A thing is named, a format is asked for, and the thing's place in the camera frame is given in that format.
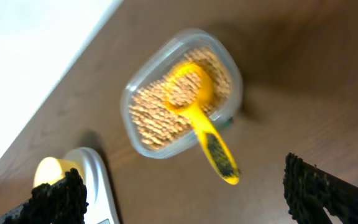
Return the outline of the clear container of soybeans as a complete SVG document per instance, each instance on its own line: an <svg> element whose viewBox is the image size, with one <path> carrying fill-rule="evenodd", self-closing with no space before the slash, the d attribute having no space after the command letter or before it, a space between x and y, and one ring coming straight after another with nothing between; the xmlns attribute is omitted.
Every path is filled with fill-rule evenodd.
<svg viewBox="0 0 358 224"><path fill-rule="evenodd" d="M166 159L198 143L190 122L163 103L167 75L181 62L196 63L213 80L213 100L203 109L216 128L228 126L241 105L241 74L223 44L200 29L178 33L139 69L122 94L124 126L143 156Z"/></svg>

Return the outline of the pale yellow bowl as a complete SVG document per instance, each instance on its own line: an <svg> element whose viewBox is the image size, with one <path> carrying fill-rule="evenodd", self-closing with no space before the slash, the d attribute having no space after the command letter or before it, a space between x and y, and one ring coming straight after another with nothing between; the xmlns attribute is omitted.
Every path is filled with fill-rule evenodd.
<svg viewBox="0 0 358 224"><path fill-rule="evenodd" d="M71 168L78 171L80 177L84 179L84 173L79 164L66 159L57 159L54 157L46 157L40 161L35 171L33 188L42 184L53 185L65 177L65 172L69 172Z"/></svg>

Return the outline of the white kitchen scale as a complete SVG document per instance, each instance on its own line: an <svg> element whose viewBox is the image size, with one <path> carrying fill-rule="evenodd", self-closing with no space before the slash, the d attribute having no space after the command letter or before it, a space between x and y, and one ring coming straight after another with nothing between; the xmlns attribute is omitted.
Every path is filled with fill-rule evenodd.
<svg viewBox="0 0 358 224"><path fill-rule="evenodd" d="M87 189L88 208L85 223L120 224L106 166L92 148L79 147L68 152L65 160L79 165Z"/></svg>

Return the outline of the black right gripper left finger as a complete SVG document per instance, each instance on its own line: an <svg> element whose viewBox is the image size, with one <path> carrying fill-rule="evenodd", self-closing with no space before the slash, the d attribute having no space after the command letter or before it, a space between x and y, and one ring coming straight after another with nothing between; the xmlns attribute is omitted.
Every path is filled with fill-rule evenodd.
<svg viewBox="0 0 358 224"><path fill-rule="evenodd" d="M0 216L0 224L85 224L87 189L77 169L32 189L32 197Z"/></svg>

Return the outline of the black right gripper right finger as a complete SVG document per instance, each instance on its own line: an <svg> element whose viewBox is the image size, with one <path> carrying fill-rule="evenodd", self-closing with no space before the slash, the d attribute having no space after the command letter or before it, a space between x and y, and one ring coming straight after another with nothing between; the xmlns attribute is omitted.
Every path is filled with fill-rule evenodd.
<svg viewBox="0 0 358 224"><path fill-rule="evenodd" d="M358 224L358 187L309 165L289 153L285 158L284 198L297 223Z"/></svg>

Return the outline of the yellow measuring scoop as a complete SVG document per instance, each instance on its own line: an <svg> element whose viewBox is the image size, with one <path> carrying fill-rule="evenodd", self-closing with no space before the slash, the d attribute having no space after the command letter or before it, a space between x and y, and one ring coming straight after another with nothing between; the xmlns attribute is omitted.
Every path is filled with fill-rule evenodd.
<svg viewBox="0 0 358 224"><path fill-rule="evenodd" d="M177 106L172 103L172 90L178 84L179 79L187 75L196 75L200 80L200 86L193 100ZM231 185L236 185L239 182L237 164L226 143L202 110L202 107L208 104L212 97L213 81L200 66L193 62L182 62L172 68L167 77L165 87L164 105L166 109L190 121L198 142L212 168L222 180Z"/></svg>

